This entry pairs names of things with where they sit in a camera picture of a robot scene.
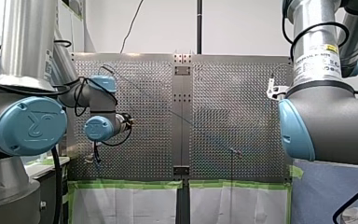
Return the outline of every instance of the metal frame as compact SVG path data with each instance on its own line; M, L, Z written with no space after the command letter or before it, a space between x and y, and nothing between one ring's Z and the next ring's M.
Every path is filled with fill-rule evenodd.
M194 107L194 73L197 72L195 64L198 63L216 63L216 64L252 64L257 67L256 71L261 71L263 74L269 73L269 70L272 67L275 67L280 63L290 63L290 60L287 57L265 57L265 56L214 56L214 55L189 55L189 54L94 54L94 53L76 53L72 54L76 61L77 65L82 66L95 66L93 71L97 69L102 63L124 63L124 62L135 62L140 63L140 66L144 62L167 62L169 66L172 67L172 86L171 86L171 96L167 96L167 99L172 99L171 101L171 123L172 123L172 172L167 175L165 178L153 178L152 175L143 174L145 178L128 178L136 180L188 180L193 178L191 175L181 173L181 171L189 170L191 173L191 159L190 159L190 149L191 149L191 138L193 132L193 107ZM288 70L282 70L279 72L279 76L286 75L286 80L284 83L288 85L292 81L291 74ZM80 72L81 76L90 75ZM263 88L262 92L265 92L268 83L266 82L266 87L264 86L255 86L256 88ZM102 148L102 150L112 150L110 148ZM290 164L291 160L285 157L285 163ZM241 167L240 162L234 160L234 169L235 167ZM215 177L206 177L205 179L219 179L225 178L230 179L233 176L215 176ZM234 176L234 179L239 180L252 180L252 181L261 181L268 183L283 183L290 182L289 170L286 169L284 175L282 176L257 176L255 178Z
M233 64L256 64L259 66L260 71L264 71L264 75L269 73L270 71L266 71L266 67L263 65L268 64L268 66L275 67L280 63L290 63L290 59L286 57L262 57L262 56L213 56L213 55L189 55L189 54L93 54L93 53L77 53L72 54L73 61L76 61L78 66L89 66L90 62L92 62L92 66L95 69L102 65L102 63L123 63L123 62L138 62L140 66L143 65L143 62L167 62L171 67L171 73L166 74L171 78L171 91L170 96L165 96L165 98L171 99L169 104L171 104L170 113L171 113L171 138L172 138L172 148L170 148L172 153L172 169L171 171L167 171L167 175L165 178L155 178L148 173L142 174L141 178L131 178L127 177L129 180L141 180L141 181L152 181L152 180L182 180L183 187L177 192L177 215L176 215L176 223L190 223L190 187L189 187L189 179L193 178L192 176L192 160L190 158L190 150L192 146L192 138L194 131L194 95L195 91L194 86L195 82L197 82L197 78L195 74L199 71L199 67L195 67L195 64L198 63L233 63ZM292 76L288 70L282 70L277 73L277 78L280 80L280 84L289 85L293 80ZM89 76L91 74L87 74L84 71L80 72L81 76ZM268 86L268 82L266 81L265 86L262 84L261 86L255 86L256 88L261 88L260 92L265 94ZM70 119L75 119L73 115L73 111L71 111ZM68 133L67 144L74 143L73 138L75 132ZM72 151L76 151L76 146L83 147L84 144L71 144L70 147ZM110 153L112 148L103 147L100 151L101 157L106 156ZM123 153L127 154L131 151L130 147L123 147L119 149L123 151ZM283 164L291 164L291 160L284 156L284 161L281 161ZM232 169L235 169L239 164L238 161L234 161L232 163ZM93 168L90 168L91 171L88 171L85 167L80 167L81 172L87 172L89 175L96 175L96 172ZM206 177L205 179L219 179L225 178L230 179L235 176L218 176L214 178ZM256 176L255 178L249 177L240 177L236 176L235 179L240 180L254 180L254 181L263 181L263 182L277 182L277 183L286 183L291 182L289 169L286 168L284 174L282 176L277 177L265 177Z

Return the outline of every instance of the end effector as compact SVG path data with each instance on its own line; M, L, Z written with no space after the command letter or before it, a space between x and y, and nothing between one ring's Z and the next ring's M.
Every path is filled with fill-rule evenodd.
M84 126L90 141L104 142L131 129L133 119L127 113L117 113L116 81L113 77L93 76L78 81L72 90L61 96L67 107L89 107L91 118Z
M55 39L62 39L58 28ZM69 52L61 45L54 46L54 64L52 79L56 84L70 86L71 90L59 97L66 107L89 107L91 118L84 126L84 132L90 141L104 142L113 136L126 132L132 126L129 114L117 113L116 80L113 77L96 76L78 78Z

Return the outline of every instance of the green tape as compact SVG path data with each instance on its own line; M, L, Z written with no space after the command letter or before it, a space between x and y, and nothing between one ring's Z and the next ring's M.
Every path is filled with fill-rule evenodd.
M269 184L259 183L253 181L229 181L229 180L190 180L190 187L192 189L207 189L207 188L222 188L222 187L236 187L244 189L272 189L284 190L291 188L290 184Z
M294 165L289 165L289 169L290 169L291 177L298 178L298 179L302 178L304 171L301 168Z
M85 180L71 181L68 186L73 189L180 189L182 181L127 181L127 180Z

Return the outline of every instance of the metal pegboard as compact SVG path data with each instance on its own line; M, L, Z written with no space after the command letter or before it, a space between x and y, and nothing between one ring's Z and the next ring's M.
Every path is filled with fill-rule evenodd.
M120 147L99 147L100 166L88 162L93 152L83 134L87 112L76 119L77 157L71 161L71 179L172 180L172 55L76 54L80 76L106 73L108 64L117 80L117 112L135 118L131 139ZM110 143L123 140L127 133Z
M278 103L266 90L288 58L195 55L192 63L190 178L287 181ZM275 85L288 85L291 75L281 66Z

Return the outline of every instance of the metal bracket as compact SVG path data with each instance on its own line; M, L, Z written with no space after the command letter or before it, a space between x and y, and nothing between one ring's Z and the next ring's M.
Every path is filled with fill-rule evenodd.
M176 76L190 76L190 66L175 66Z
M174 175L190 175L189 166L173 166Z
M268 82L268 89L267 89L267 97L270 100L280 101L284 98L287 91L289 90L288 86L274 86L274 78L270 78Z

